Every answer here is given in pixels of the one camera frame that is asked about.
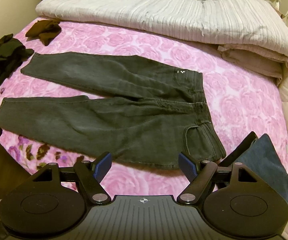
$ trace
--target pink rose pattern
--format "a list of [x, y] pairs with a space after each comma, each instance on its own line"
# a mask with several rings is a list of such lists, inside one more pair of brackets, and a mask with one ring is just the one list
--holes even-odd
[[[15, 38], [40, 54], [76, 51], [102, 55], [140, 55], [172, 66], [202, 72], [214, 127], [226, 151], [230, 153], [234, 150], [252, 130], [258, 136], [267, 133], [288, 171], [288, 135], [279, 92], [273, 80], [225, 62], [212, 45], [182, 42], [110, 25], [61, 22], [62, 32], [45, 47], [39, 40], [27, 41], [25, 38], [25, 33], [34, 22]], [[1, 85], [0, 105], [4, 97], [87, 95], [89, 98], [99, 98], [22, 75], [20, 68]], [[57, 162], [60, 167], [65, 167], [72, 166], [76, 160], [93, 160], [88, 156], [47, 146], [9, 131], [3, 131], [0, 143], [31, 174], [50, 162]], [[181, 171], [131, 168], [113, 163], [101, 184], [111, 197], [115, 194], [173, 194], [176, 198], [188, 185], [188, 181]], [[74, 183], [63, 185], [76, 189]]]

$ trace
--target jeans pocket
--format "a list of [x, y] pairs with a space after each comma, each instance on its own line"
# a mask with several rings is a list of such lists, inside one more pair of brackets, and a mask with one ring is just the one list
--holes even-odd
[[226, 156], [224, 147], [210, 122], [187, 127], [183, 139], [185, 151], [197, 161], [217, 161]]

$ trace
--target stitching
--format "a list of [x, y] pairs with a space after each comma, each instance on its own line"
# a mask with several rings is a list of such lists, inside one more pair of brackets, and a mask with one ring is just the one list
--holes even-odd
[[215, 152], [215, 148], [214, 148], [214, 146], [213, 146], [210, 138], [208, 137], [208, 135], [207, 135], [204, 127], [201, 125], [200, 128], [202, 128], [202, 130], [204, 131], [204, 135], [205, 135], [205, 137], [208, 139], [208, 142], [210, 143], [210, 145], [211, 145], [211, 147], [212, 147], [212, 149], [213, 149], [214, 156], [215, 156], [215, 158], [217, 158], [217, 155], [216, 155], [216, 152]]
[[183, 105], [191, 105], [194, 106], [195, 104], [206, 104], [205, 102], [195, 102], [195, 103], [188, 103], [188, 102], [181, 102], [181, 101], [172, 101], [172, 100], [166, 100], [166, 99], [157, 99], [161, 102], [170, 102], [170, 103], [176, 103], [176, 104], [183, 104]]
[[175, 102], [175, 103], [185, 103], [185, 102], [168, 101], [168, 100], [163, 100], [163, 99], [162, 99], [162, 100], [161, 100], [161, 99], [157, 99], [157, 100], [155, 100], [155, 101], [156, 101], [156, 103], [157, 103], [160, 107], [162, 107], [162, 108], [177, 110], [177, 111], [180, 111], [180, 112], [185, 112], [185, 113], [187, 113], [187, 114], [190, 114], [190, 113], [192, 113], [192, 112], [195, 112], [195, 107], [194, 107], [194, 105], [184, 105], [184, 106], [188, 106], [188, 107], [192, 106], [192, 107], [190, 107], [190, 108], [176, 108], [176, 107], [172, 107], [172, 106], [164, 106], [164, 105], [162, 104], [163, 101]]
[[213, 134], [213, 136], [215, 136], [215, 138], [213, 138], [213, 139], [215, 140], [215, 143], [217, 144], [219, 150], [221, 150], [221, 151], [220, 151], [220, 153], [221, 153], [220, 158], [222, 158], [223, 153], [226, 153], [222, 142], [221, 142], [220, 139], [218, 138], [218, 136], [217, 136], [217, 134], [216, 134], [216, 132], [215, 132], [214, 129], [213, 129], [213, 131], [214, 131], [214, 133], [213, 133], [213, 132], [211, 131], [211, 129], [210, 129], [207, 125], [206, 125], [205, 127], [207, 128], [207, 130], [209, 131], [209, 133], [210, 133], [211, 135]]
[[191, 125], [189, 127], [186, 127], [184, 129], [184, 133], [183, 133], [183, 142], [184, 142], [184, 147], [185, 147], [185, 150], [186, 152], [191, 155], [190, 151], [189, 151], [189, 148], [188, 148], [188, 141], [187, 141], [187, 133], [188, 133], [188, 130], [190, 130], [191, 128], [202, 128], [202, 130], [204, 131], [204, 135], [205, 137], [208, 139], [210, 145], [212, 146], [212, 149], [213, 149], [213, 155], [209, 155], [208, 157], [203, 157], [201, 160], [205, 160], [205, 159], [211, 159], [211, 160], [217, 160], [217, 156], [216, 156], [216, 153], [215, 153], [215, 149], [210, 141], [210, 139], [208, 138], [205, 130], [203, 129], [202, 125], [198, 124], [198, 125]]
[[200, 119], [198, 118], [199, 114], [198, 114], [197, 105], [194, 105], [194, 112], [195, 112], [195, 115], [196, 115], [196, 120], [197, 120], [198, 122], [200, 122]]
[[[39, 54], [39, 53], [35, 53], [35, 54], [38, 54], [37, 56], [40, 56], [40, 55], [54, 55], [54, 54]], [[127, 55], [127, 56], [123, 56], [123, 55], [107, 55], [107, 54], [88, 54], [88, 53], [82, 53], [82, 52], [76, 52], [76, 51], [68, 51], [68, 52], [62, 52], [62, 53], [56, 53], [55, 55], [59, 55], [59, 54], [79, 54], [79, 55], [91, 55], [91, 56], [107, 56], [107, 57], [123, 57], [125, 59], [131, 59], [131, 57], [141, 57], [141, 58], [144, 58], [144, 59], [148, 59], [148, 58], [145, 58], [145, 57], [142, 57], [142, 56], [139, 56], [137, 54], [134, 54], [134, 55]]]
[[74, 88], [74, 87], [81, 88], [82, 91], [88, 90], [88, 91], [95, 92], [95, 93], [98, 92], [98, 91], [96, 91], [96, 90], [92, 90], [92, 89], [89, 89], [89, 88], [86, 88], [86, 87], [81, 87], [81, 86], [79, 86], [79, 85], [75, 85], [75, 84], [72, 84], [72, 83], [67, 83], [67, 82], [63, 82], [63, 81], [56, 80], [56, 79], [51, 79], [51, 78], [47, 78], [47, 79], [46, 79], [46, 78], [43, 78], [43, 77], [41, 77], [41, 76], [35, 76], [35, 75], [30, 74], [30, 73], [24, 73], [24, 71], [22, 71], [22, 69], [21, 69], [21, 73], [24, 74], [24, 75], [27, 75], [27, 76], [31, 76], [31, 77], [38, 78], [38, 79], [43, 79], [43, 80], [46, 80], [46, 81], [52, 81], [52, 82], [54, 82], [54, 83], [56, 83], [56, 84], [59, 84], [59, 85], [62, 85], [62, 84], [71, 85], [71, 88]]
[[45, 100], [41, 100], [41, 101], [39, 101], [39, 100], [34, 100], [34, 101], [32, 101], [32, 100], [29, 100], [29, 101], [26, 101], [26, 100], [22, 100], [22, 101], [9, 101], [8, 100], [9, 98], [3, 98], [3, 101], [2, 101], [2, 104], [4, 103], [4, 102], [8, 102], [8, 103], [37, 103], [37, 102], [46, 102], [46, 103], [65, 103], [65, 104], [67, 104], [67, 103], [82, 103], [82, 102], [87, 102], [87, 101], [89, 101], [90, 99], [86, 99], [86, 100], [83, 100], [83, 101], [71, 101], [71, 102], [54, 102], [54, 101], [45, 101]]
[[96, 103], [100, 103], [100, 104], [106, 104], [106, 105], [114, 105], [114, 103], [106, 103], [106, 102], [99, 102], [96, 99], [86, 99], [83, 101], [71, 101], [71, 102], [57, 102], [57, 101], [8, 101], [8, 100], [4, 100], [4, 102], [8, 102], [8, 103], [40, 103], [40, 102], [44, 102], [44, 103], [56, 103], [56, 104], [76, 104], [76, 103], [84, 103], [84, 102], [88, 102], [88, 101], [92, 101], [92, 102], [96, 102]]

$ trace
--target jeans waistband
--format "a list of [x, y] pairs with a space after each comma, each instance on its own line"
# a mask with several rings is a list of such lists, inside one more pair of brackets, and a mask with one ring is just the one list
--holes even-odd
[[202, 122], [212, 122], [210, 111], [206, 103], [202, 102], [186, 103], [186, 102], [168, 101], [164, 99], [158, 99], [156, 101], [161, 107], [183, 111], [188, 114], [196, 113], [196, 119], [197, 119], [196, 124]]
[[203, 74], [197, 71], [176, 67], [174, 70], [175, 81], [194, 92], [203, 92]]

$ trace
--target folded white blanket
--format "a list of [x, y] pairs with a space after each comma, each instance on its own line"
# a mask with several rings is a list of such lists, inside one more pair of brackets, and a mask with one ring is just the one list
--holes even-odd
[[36, 11], [187, 41], [257, 45], [288, 57], [288, 28], [264, 0], [43, 0]]

